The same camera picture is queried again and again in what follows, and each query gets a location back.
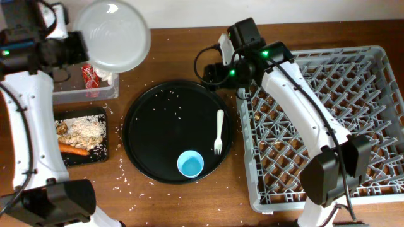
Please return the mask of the red snack wrapper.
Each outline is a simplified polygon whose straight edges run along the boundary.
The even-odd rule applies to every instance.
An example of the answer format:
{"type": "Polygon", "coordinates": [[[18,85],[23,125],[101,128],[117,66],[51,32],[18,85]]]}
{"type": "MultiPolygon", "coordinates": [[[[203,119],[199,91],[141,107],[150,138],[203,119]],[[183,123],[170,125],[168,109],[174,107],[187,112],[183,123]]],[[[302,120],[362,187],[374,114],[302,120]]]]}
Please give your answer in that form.
{"type": "Polygon", "coordinates": [[[94,71],[93,66],[85,64],[81,67],[81,72],[86,89],[95,89],[99,87],[99,77],[94,71]]]}

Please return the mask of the white napkin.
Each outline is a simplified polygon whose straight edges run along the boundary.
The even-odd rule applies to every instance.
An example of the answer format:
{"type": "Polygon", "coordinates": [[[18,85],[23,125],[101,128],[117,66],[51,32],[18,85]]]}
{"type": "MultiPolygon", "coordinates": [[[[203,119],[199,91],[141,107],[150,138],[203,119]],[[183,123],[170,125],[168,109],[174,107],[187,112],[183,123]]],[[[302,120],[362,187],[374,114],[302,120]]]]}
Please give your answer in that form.
{"type": "Polygon", "coordinates": [[[112,85],[112,82],[114,80],[114,74],[112,72],[108,72],[103,69],[99,69],[97,67],[94,67],[93,70],[97,74],[97,76],[101,79],[101,81],[106,81],[109,86],[112,85]]]}

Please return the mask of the grey round plate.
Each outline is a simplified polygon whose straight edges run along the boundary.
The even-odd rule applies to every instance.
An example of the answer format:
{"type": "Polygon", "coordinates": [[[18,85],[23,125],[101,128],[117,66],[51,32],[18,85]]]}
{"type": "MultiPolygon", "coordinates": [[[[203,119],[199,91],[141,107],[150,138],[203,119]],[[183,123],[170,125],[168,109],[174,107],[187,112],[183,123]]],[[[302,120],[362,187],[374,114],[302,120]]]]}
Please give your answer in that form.
{"type": "Polygon", "coordinates": [[[89,63],[104,71],[123,73],[140,65],[152,44],[143,15],[125,1],[94,1],[75,19],[88,49],[89,63]]]}

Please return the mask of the brown food scrap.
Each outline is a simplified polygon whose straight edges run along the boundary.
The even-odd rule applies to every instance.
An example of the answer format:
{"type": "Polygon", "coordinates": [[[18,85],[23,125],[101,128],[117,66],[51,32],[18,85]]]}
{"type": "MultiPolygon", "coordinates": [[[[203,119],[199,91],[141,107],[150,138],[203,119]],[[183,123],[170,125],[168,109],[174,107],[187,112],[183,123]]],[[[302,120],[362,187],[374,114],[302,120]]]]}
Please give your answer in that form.
{"type": "Polygon", "coordinates": [[[68,126],[65,122],[61,122],[56,125],[56,134],[59,136],[63,136],[68,132],[68,126]]]}

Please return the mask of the rice and nuts food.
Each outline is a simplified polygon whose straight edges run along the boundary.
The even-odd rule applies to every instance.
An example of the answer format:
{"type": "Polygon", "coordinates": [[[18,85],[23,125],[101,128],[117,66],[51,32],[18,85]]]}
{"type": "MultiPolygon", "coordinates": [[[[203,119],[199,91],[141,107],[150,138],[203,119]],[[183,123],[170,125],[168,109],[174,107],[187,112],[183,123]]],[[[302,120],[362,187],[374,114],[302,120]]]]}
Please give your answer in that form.
{"type": "Polygon", "coordinates": [[[107,131],[106,123],[100,118],[101,115],[92,115],[56,120],[55,126],[61,122],[65,122],[68,126],[65,135],[57,135],[58,141],[87,151],[100,146],[106,138],[107,131]]]}

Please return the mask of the orange carrot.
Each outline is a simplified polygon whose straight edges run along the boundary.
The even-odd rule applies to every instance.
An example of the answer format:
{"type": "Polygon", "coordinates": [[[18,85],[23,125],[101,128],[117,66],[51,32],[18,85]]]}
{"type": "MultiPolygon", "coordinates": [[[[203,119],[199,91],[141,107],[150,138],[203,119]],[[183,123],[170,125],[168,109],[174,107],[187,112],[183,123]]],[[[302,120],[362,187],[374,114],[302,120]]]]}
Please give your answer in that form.
{"type": "Polygon", "coordinates": [[[88,156],[90,154],[86,149],[76,148],[64,143],[59,143],[59,149],[62,153],[76,154],[80,156],[88,156]]]}

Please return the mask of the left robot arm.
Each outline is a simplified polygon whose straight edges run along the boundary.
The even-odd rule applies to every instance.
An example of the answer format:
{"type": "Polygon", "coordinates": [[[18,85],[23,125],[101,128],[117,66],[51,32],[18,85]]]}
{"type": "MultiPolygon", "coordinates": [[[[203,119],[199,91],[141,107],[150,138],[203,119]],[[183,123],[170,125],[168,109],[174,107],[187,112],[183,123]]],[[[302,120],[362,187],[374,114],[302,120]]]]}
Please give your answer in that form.
{"type": "Polygon", "coordinates": [[[56,137],[52,72],[88,60],[81,32],[53,37],[67,11],[45,1],[2,1],[1,13],[1,93],[15,156],[1,212],[30,226],[121,226],[97,206],[91,181],[70,179],[56,137]]]}

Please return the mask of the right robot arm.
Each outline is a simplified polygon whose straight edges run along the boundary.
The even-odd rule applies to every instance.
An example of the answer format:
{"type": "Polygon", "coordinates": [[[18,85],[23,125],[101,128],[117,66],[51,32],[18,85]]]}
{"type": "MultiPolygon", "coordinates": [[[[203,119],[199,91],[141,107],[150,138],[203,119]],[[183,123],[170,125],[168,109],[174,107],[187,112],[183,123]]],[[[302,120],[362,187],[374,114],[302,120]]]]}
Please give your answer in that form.
{"type": "Polygon", "coordinates": [[[228,27],[209,46],[222,62],[205,67],[198,79],[210,90],[247,88],[256,83],[282,108],[300,134],[310,161],[300,172],[307,199],[296,226],[332,226],[340,209],[356,216],[351,195],[367,174],[371,144],[353,136],[310,89],[287,46],[266,43],[252,18],[228,27]]]}

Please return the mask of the clear plastic waste bin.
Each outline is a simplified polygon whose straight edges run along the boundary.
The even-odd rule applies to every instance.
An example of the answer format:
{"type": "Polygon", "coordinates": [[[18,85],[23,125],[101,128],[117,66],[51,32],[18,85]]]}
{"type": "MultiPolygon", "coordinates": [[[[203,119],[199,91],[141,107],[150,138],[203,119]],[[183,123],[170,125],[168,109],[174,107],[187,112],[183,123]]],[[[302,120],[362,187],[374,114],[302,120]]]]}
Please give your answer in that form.
{"type": "Polygon", "coordinates": [[[90,102],[97,100],[114,99],[119,96],[119,78],[118,74],[112,74],[112,81],[99,81],[98,87],[91,88],[91,82],[85,83],[82,68],[85,64],[73,65],[68,67],[68,71],[58,69],[54,71],[54,79],[56,81],[64,80],[70,75],[71,77],[62,83],[55,83],[53,92],[53,104],[90,102]]]}

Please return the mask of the grey dishwasher rack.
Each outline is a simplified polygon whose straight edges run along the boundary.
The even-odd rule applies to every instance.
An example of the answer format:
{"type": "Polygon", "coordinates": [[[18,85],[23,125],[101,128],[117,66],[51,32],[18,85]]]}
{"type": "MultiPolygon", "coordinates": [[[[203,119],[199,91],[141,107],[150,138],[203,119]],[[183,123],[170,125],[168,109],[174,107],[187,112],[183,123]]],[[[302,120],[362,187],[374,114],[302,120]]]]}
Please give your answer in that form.
{"type": "MultiPolygon", "coordinates": [[[[403,200],[403,98],[380,46],[299,50],[306,83],[351,134],[372,150],[355,205],[403,200]]],[[[249,203],[261,214],[302,209],[299,175],[309,162],[302,138],[279,104],[253,84],[238,92],[249,203]]]]}

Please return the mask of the white plastic fork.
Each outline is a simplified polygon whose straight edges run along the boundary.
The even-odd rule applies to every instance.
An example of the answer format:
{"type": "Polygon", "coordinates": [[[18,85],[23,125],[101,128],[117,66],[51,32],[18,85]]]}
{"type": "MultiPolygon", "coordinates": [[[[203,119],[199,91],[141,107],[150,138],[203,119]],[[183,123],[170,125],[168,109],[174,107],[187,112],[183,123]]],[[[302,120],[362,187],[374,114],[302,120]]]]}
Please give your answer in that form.
{"type": "Polygon", "coordinates": [[[217,136],[214,142],[214,154],[221,155],[222,153],[222,127],[223,127],[223,120],[224,120],[224,111],[218,110],[217,111],[217,136]]]}

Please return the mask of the black round tray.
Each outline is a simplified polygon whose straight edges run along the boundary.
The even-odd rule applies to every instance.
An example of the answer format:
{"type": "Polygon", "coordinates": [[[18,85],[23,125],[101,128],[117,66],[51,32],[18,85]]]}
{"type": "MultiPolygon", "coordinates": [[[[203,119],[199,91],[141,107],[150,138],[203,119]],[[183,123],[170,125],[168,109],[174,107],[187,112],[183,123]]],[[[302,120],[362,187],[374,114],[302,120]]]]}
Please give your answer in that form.
{"type": "Polygon", "coordinates": [[[191,183],[178,171],[177,159],[198,152],[204,167],[198,179],[215,171],[233,142],[233,122],[222,97],[193,81],[168,81],[144,92],[129,108],[122,141],[131,163],[144,175],[167,184],[191,183]],[[222,153],[214,154],[217,111],[224,111],[222,153]]]}

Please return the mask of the light blue cup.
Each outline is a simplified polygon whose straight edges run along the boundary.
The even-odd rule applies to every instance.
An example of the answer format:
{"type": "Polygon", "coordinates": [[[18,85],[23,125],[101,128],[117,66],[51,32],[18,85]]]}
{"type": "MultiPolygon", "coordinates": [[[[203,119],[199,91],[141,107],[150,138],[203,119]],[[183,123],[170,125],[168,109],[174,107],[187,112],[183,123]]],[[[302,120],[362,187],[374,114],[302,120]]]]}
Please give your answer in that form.
{"type": "Polygon", "coordinates": [[[196,178],[204,167],[203,157],[196,151],[185,151],[177,159],[177,169],[187,178],[196,178]]]}

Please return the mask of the black rectangular tray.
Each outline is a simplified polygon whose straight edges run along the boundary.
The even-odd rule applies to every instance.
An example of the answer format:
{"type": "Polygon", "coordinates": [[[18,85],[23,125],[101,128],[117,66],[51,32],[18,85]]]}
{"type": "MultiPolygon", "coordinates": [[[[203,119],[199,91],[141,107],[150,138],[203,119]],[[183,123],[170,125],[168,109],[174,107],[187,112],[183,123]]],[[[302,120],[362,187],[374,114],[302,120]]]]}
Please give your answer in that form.
{"type": "MultiPolygon", "coordinates": [[[[59,112],[55,114],[56,120],[65,120],[76,117],[84,117],[84,116],[92,116],[92,115],[101,115],[100,120],[103,120],[106,123],[107,128],[107,114],[104,109],[97,108],[89,108],[82,110],[72,110],[67,112],[59,112]]],[[[98,163],[106,161],[108,158],[108,149],[107,149],[107,131],[106,138],[101,143],[100,146],[89,150],[90,153],[88,156],[80,156],[76,154],[62,153],[62,159],[66,166],[80,166],[80,165],[88,165],[92,163],[98,163]]]]}

